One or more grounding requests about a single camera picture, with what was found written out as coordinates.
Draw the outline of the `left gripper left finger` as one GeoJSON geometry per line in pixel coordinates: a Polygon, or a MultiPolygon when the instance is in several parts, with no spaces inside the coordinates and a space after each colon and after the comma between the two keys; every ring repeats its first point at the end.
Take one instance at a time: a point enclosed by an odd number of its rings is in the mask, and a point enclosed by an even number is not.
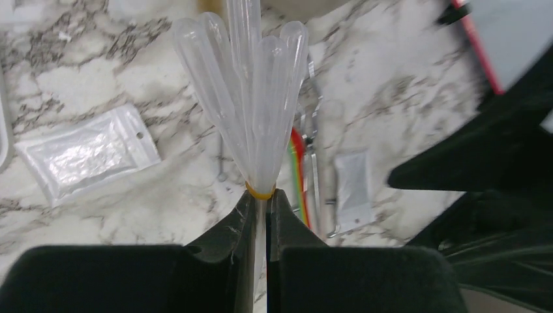
{"type": "Polygon", "coordinates": [[[58,245],[24,252],[2,312],[251,312],[254,198],[187,245],[58,245]]]}

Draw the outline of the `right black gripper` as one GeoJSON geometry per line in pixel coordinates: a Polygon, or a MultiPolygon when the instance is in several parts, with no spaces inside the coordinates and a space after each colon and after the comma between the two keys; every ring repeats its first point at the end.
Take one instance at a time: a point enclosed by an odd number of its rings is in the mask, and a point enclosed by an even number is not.
{"type": "Polygon", "coordinates": [[[461,288],[552,311],[552,49],[463,127],[391,170],[402,190],[458,191],[411,246],[437,250],[461,288]]]}

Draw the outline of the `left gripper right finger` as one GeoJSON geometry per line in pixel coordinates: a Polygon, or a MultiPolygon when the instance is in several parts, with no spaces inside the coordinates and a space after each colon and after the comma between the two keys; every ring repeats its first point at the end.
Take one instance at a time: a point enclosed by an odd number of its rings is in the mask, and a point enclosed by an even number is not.
{"type": "Polygon", "coordinates": [[[428,248],[329,246],[292,212],[267,204],[268,312],[465,312],[454,272],[428,248]]]}

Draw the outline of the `red plastic spoon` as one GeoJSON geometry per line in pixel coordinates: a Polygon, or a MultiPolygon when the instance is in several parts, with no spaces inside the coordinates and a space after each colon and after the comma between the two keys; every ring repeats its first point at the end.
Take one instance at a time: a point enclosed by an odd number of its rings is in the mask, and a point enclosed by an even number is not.
{"type": "Polygon", "coordinates": [[[312,226],[307,207],[307,189],[303,166],[305,145],[300,133],[294,127],[291,130],[290,142],[288,144],[288,154],[290,156],[293,182],[295,186],[295,193],[297,195],[297,208],[293,209],[293,211],[296,212],[299,219],[307,226],[307,228],[311,230],[312,226]]]}

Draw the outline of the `metal crucible tongs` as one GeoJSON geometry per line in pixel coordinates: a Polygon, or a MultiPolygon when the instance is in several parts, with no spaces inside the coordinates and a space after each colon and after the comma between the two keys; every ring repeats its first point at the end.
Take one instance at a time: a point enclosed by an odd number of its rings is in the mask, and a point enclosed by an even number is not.
{"type": "Polygon", "coordinates": [[[301,109],[300,129],[302,139],[305,145],[305,156],[303,157],[303,165],[311,164],[311,178],[313,182],[313,197],[314,197],[314,218],[315,218],[315,230],[318,235],[325,239],[332,239],[338,235],[340,227],[336,224],[336,218],[334,212],[331,211],[331,221],[333,222],[333,230],[325,230],[323,225],[323,206],[335,205],[336,200],[330,199],[322,202],[323,196],[321,194],[323,187],[323,180],[319,175],[319,157],[317,154],[317,138],[318,138],[318,114],[321,109],[321,105],[324,101],[324,95],[321,91],[320,85],[316,78],[316,66],[314,59],[310,52],[307,55],[307,74],[308,78],[305,82],[309,83],[311,90],[316,96],[316,103],[311,111],[306,108],[301,109]]]}

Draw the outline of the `small clear zip bag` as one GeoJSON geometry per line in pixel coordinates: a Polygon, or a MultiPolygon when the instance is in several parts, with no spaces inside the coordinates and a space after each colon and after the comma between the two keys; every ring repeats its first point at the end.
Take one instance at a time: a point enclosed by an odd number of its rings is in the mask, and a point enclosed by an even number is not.
{"type": "Polygon", "coordinates": [[[370,224],[375,219],[368,150],[342,153],[334,159],[336,171],[335,217],[338,233],[370,224]]]}

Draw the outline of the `pink framed whiteboard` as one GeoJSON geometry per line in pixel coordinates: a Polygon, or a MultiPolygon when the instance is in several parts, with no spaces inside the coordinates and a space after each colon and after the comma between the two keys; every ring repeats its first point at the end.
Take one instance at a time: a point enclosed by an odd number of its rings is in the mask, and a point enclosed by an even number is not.
{"type": "Polygon", "coordinates": [[[438,24],[459,23],[485,73],[483,111],[516,87],[552,87],[551,1],[449,1],[438,24]]]}

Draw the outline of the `clear zip bag near lid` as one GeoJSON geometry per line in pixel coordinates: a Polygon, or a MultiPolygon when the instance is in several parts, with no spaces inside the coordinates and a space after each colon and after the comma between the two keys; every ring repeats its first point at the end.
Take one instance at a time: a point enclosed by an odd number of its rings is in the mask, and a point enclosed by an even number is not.
{"type": "Polygon", "coordinates": [[[15,148],[52,207],[161,161],[132,104],[20,141],[15,148]]]}

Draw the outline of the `white bin lid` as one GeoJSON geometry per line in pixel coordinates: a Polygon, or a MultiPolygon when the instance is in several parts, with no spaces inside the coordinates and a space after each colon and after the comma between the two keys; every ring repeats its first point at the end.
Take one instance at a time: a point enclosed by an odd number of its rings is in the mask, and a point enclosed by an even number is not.
{"type": "Polygon", "coordinates": [[[13,154],[13,130],[8,106],[7,88],[1,72],[1,172],[10,164],[13,154]]]}

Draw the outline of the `beige plastic bin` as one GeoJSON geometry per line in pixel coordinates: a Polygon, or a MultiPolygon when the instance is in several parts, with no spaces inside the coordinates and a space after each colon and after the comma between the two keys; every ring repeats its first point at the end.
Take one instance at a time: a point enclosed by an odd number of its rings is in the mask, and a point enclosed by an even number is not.
{"type": "Polygon", "coordinates": [[[309,20],[330,13],[348,0],[261,0],[261,3],[287,18],[309,20]]]}

